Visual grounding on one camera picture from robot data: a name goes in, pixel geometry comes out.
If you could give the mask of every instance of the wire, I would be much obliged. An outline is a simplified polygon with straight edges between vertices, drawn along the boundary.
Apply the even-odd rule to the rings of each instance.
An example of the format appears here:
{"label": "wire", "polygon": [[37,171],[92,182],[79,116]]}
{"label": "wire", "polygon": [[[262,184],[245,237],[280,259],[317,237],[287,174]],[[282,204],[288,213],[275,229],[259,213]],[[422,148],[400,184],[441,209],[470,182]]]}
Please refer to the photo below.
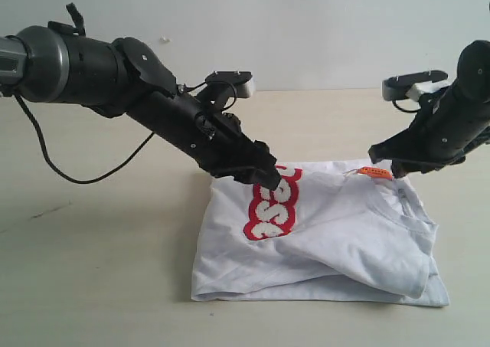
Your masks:
{"label": "wire", "polygon": [[416,109],[416,110],[405,110],[403,107],[400,107],[398,106],[398,103],[396,100],[392,100],[391,101],[392,104],[395,106],[395,108],[401,112],[405,112],[405,113],[417,113],[420,111],[420,108]]}
{"label": "wire", "polygon": [[17,100],[18,104],[21,106],[22,110],[24,111],[24,113],[27,115],[27,117],[29,118],[29,120],[31,121],[32,123],[32,126],[34,127],[34,129],[36,130],[36,134],[38,135],[38,139],[39,139],[39,144],[41,145],[41,151],[43,153],[43,157],[44,157],[44,161],[46,161],[47,165],[50,166],[50,168],[55,171],[59,176],[61,176],[62,178],[64,178],[65,180],[69,181],[69,182],[73,182],[74,184],[81,184],[81,185],[85,185],[85,184],[93,184],[95,182],[99,182],[99,181],[102,181],[104,180],[105,178],[108,178],[109,176],[113,175],[114,173],[118,172],[122,167],[124,167],[125,165],[127,165],[129,162],[132,161],[133,158],[136,157],[136,155],[139,153],[139,151],[141,151],[141,149],[143,149],[143,147],[150,141],[150,139],[155,135],[155,133],[151,133],[140,145],[138,148],[136,148],[136,150],[123,162],[121,163],[120,165],[118,165],[117,167],[115,167],[114,169],[111,169],[110,171],[108,171],[107,173],[97,177],[97,178],[93,178],[91,180],[77,180],[75,178],[71,178],[69,175],[63,173],[52,161],[51,161],[51,158],[47,152],[47,147],[46,147],[46,142],[44,140],[44,135],[43,135],[43,132],[41,130],[41,127],[39,126],[39,122],[36,120],[36,118],[34,117],[34,115],[32,114],[32,112],[29,110],[29,108],[27,107],[27,105],[25,104],[25,102],[23,101],[23,99],[21,98],[20,95],[18,94],[14,94],[15,96],[15,99]]}
{"label": "wire", "polygon": [[186,88],[184,89],[184,92],[188,93],[188,92],[191,92],[191,91],[193,91],[193,90],[196,90],[197,88],[202,87],[202,86],[203,86],[203,85],[205,85],[205,84],[213,84],[213,83],[214,83],[214,84],[227,84],[227,85],[228,85],[228,86],[231,88],[231,90],[233,91],[233,97],[234,97],[234,98],[233,98],[233,102],[231,102],[231,104],[230,104],[229,106],[226,106],[226,107],[222,108],[222,109],[220,110],[220,112],[222,113],[222,112],[224,112],[224,111],[229,110],[229,109],[230,109],[231,107],[233,107],[233,106],[234,106],[234,104],[237,102],[237,98],[238,98],[237,88],[236,88],[236,87],[235,87],[235,86],[234,86],[232,83],[230,83],[229,81],[225,81],[225,80],[210,80],[210,81],[204,81],[204,82],[202,82],[202,83],[200,83],[200,84],[196,85],[195,87],[186,87]]}

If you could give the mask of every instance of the beige table surface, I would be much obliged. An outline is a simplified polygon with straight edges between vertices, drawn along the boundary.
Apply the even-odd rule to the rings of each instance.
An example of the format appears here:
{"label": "beige table surface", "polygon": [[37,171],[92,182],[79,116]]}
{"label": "beige table surface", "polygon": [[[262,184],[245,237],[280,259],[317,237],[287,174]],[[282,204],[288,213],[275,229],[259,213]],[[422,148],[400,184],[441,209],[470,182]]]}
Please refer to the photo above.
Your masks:
{"label": "beige table surface", "polygon": [[[32,107],[51,155],[92,178],[147,134],[127,117]],[[233,109],[280,161],[367,157],[402,130],[379,90],[262,92]],[[451,306],[190,301],[209,177],[162,139],[96,185],[57,177],[13,100],[0,100],[0,346],[488,346],[490,146],[455,168],[413,175],[440,224]]]}

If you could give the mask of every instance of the robotic arm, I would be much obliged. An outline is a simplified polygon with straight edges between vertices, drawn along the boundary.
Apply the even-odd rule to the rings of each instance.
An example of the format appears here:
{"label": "robotic arm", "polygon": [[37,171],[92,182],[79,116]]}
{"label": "robotic arm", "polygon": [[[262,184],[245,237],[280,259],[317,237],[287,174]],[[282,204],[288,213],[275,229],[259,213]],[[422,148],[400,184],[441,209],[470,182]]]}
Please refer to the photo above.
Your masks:
{"label": "robotic arm", "polygon": [[373,163],[392,160],[396,178],[410,172],[427,173],[466,160],[466,155],[490,143],[490,42],[474,41],[461,53],[457,78],[426,73],[392,77],[383,82],[383,98],[412,99],[420,109],[407,129],[372,146]]}
{"label": "robotic arm", "polygon": [[277,187],[281,176],[267,144],[252,142],[240,120],[224,112],[229,98],[252,95],[251,73],[213,73],[193,97],[189,92],[197,87],[177,84],[146,44],[135,38],[113,43],[87,38],[78,10],[73,4],[67,10],[75,26],[50,21],[0,38],[4,96],[15,96],[24,107],[22,97],[78,104],[107,118],[126,113],[214,177]]}

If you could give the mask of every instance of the white t-shirt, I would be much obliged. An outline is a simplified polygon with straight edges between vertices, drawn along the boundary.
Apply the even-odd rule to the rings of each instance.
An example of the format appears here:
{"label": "white t-shirt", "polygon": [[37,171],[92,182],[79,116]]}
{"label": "white t-shirt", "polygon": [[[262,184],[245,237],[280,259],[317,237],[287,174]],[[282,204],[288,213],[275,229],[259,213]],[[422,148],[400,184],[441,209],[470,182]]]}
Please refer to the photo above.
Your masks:
{"label": "white t-shirt", "polygon": [[213,180],[193,300],[448,305],[432,257],[437,225],[406,178],[345,174],[366,165],[278,165],[283,180],[274,192]]}

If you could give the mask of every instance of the red printed logo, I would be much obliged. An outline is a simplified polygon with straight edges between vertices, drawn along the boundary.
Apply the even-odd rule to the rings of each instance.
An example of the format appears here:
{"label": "red printed logo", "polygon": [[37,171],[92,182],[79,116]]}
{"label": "red printed logo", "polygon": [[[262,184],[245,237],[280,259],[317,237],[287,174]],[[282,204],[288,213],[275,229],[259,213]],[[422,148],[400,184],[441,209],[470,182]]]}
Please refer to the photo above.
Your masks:
{"label": "red printed logo", "polygon": [[260,185],[253,186],[253,199],[248,208],[249,222],[243,228],[249,240],[285,236],[296,222],[296,202],[299,197],[298,180],[301,169],[277,166],[281,182],[271,191]]}

